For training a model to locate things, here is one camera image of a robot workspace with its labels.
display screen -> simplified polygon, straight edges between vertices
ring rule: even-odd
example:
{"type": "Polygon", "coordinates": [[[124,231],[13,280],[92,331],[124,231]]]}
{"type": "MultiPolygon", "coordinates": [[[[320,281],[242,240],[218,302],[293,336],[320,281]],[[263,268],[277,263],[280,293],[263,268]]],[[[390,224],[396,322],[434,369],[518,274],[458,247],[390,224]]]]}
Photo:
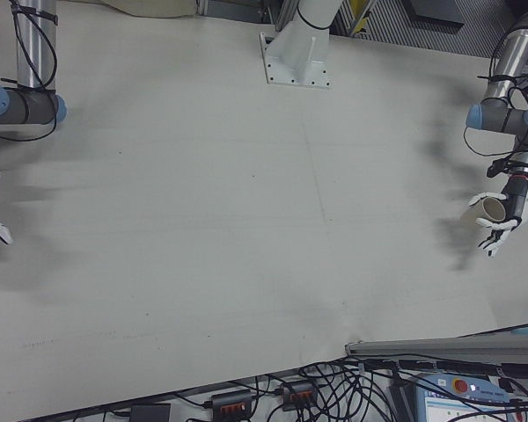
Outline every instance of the display screen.
{"type": "MultiPolygon", "coordinates": [[[[426,422],[448,422],[457,416],[467,415],[476,411],[456,400],[450,400],[448,398],[424,397],[424,403],[426,405],[426,422]]],[[[482,411],[498,411],[501,409],[479,405],[477,408],[482,411]]],[[[491,416],[480,415],[462,419],[462,422],[482,422],[484,420],[492,421],[496,419],[493,419],[491,416]]]]}

mounting plate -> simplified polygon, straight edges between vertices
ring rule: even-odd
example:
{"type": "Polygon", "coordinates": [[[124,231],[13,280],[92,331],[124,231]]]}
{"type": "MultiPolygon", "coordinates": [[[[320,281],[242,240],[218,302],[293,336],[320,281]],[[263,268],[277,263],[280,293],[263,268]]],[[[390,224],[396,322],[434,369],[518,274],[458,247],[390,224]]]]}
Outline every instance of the mounting plate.
{"type": "Polygon", "coordinates": [[[267,38],[265,33],[260,33],[260,50],[269,84],[330,89],[331,83],[324,62],[310,62],[305,71],[304,80],[301,80],[297,77],[296,71],[282,63],[279,57],[267,55],[269,42],[270,38],[267,38]]]}

metal pole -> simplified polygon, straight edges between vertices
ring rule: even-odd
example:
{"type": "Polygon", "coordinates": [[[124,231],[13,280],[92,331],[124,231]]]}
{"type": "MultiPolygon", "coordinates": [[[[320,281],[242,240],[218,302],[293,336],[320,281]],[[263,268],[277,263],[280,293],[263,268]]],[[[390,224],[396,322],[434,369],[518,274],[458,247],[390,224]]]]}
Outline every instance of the metal pole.
{"type": "MultiPolygon", "coordinates": [[[[53,16],[56,15],[56,0],[18,0],[18,2],[22,7],[34,8],[37,12],[46,12],[53,16]]],[[[55,47],[55,22],[34,15],[32,15],[32,19],[48,37],[51,45],[55,47]]],[[[41,83],[39,79],[45,83],[53,75],[55,65],[53,54],[37,27],[29,18],[19,13],[18,21],[20,38],[24,42],[26,52],[36,70],[36,72],[33,71],[27,62],[21,45],[18,43],[18,84],[27,88],[40,88],[41,83]]],[[[47,89],[55,89],[55,80],[47,86],[47,89]]]]}
{"type": "MultiPolygon", "coordinates": [[[[494,75],[519,76],[528,62],[528,29],[518,29],[507,37],[501,60],[496,65],[494,75]]],[[[509,88],[514,84],[509,80],[488,84],[483,101],[490,98],[501,98],[505,101],[509,88]]]]}

metal frame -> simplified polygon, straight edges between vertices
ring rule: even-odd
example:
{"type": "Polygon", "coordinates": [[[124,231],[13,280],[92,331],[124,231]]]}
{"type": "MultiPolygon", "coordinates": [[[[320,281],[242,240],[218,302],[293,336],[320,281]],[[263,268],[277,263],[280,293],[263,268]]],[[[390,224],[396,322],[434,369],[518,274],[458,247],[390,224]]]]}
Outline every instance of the metal frame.
{"type": "Polygon", "coordinates": [[[423,354],[447,360],[528,365],[528,336],[500,333],[463,338],[351,343],[346,346],[346,352],[361,358],[379,359],[398,354],[407,359],[406,356],[423,354]]]}

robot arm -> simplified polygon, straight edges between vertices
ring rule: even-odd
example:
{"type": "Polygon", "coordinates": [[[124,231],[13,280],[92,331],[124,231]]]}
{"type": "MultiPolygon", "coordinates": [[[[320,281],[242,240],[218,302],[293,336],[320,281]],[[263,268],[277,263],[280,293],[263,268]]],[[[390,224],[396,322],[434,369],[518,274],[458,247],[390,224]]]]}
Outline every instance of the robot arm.
{"type": "Polygon", "coordinates": [[[64,101],[55,91],[56,0],[10,0],[10,4],[18,49],[18,80],[4,79],[15,84],[13,87],[0,84],[0,125],[53,124],[50,135],[66,116],[64,101]]]}
{"type": "Polygon", "coordinates": [[[509,176],[501,193],[480,193],[469,201],[471,207],[492,197],[504,205],[503,221],[476,220],[480,226],[491,229],[490,236],[479,245],[489,257],[496,255],[511,231],[528,221],[528,110],[517,110],[510,103],[511,92],[520,89],[518,83],[523,79],[522,69],[528,61],[528,13],[503,39],[506,40],[504,53],[488,79],[484,98],[471,107],[466,119],[468,127],[515,136],[512,152],[495,160],[487,171],[489,178],[500,173],[509,176]]]}

